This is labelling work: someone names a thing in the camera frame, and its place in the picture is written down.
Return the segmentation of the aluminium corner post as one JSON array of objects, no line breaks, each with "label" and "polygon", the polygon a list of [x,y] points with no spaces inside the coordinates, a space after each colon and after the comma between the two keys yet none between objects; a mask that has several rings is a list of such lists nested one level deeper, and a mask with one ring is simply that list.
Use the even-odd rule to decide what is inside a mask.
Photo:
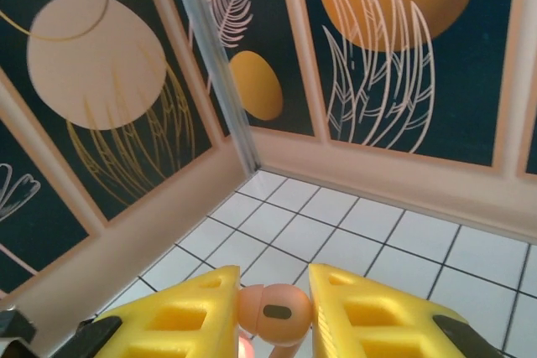
[{"label": "aluminium corner post", "polygon": [[182,0],[189,14],[201,55],[212,79],[216,98],[245,174],[250,177],[259,168],[259,156],[249,130],[248,118],[241,106],[228,58],[216,33],[216,24],[206,0]]}]

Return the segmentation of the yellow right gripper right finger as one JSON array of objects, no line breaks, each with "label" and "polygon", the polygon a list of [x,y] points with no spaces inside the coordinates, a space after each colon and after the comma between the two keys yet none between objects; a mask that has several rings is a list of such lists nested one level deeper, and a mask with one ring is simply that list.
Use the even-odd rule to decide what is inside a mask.
[{"label": "yellow right gripper right finger", "polygon": [[312,358],[503,358],[443,305],[325,263],[308,273]]}]

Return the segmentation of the coral square charging case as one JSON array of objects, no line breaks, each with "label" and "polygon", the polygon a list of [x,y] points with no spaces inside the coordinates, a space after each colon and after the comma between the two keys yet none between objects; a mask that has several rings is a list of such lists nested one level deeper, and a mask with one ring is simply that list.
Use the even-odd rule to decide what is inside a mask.
[{"label": "coral square charging case", "polygon": [[243,332],[239,333],[237,358],[255,358],[255,350],[251,344],[251,340]]}]

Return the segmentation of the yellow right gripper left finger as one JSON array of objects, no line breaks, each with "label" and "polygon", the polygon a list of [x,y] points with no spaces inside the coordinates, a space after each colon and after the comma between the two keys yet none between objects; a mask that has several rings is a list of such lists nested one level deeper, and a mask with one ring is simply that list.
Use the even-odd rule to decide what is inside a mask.
[{"label": "yellow right gripper left finger", "polygon": [[239,280],[224,266],[109,309],[96,320],[121,324],[91,358],[238,358]]}]

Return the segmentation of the coral wireless earbud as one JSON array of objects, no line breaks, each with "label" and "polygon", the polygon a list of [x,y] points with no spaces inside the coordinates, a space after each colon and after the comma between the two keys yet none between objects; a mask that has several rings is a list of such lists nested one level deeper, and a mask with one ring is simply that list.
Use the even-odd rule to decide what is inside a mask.
[{"label": "coral wireless earbud", "polygon": [[273,346],[268,358],[295,358],[312,319],[310,298],[294,285],[257,284],[238,292],[238,325]]}]

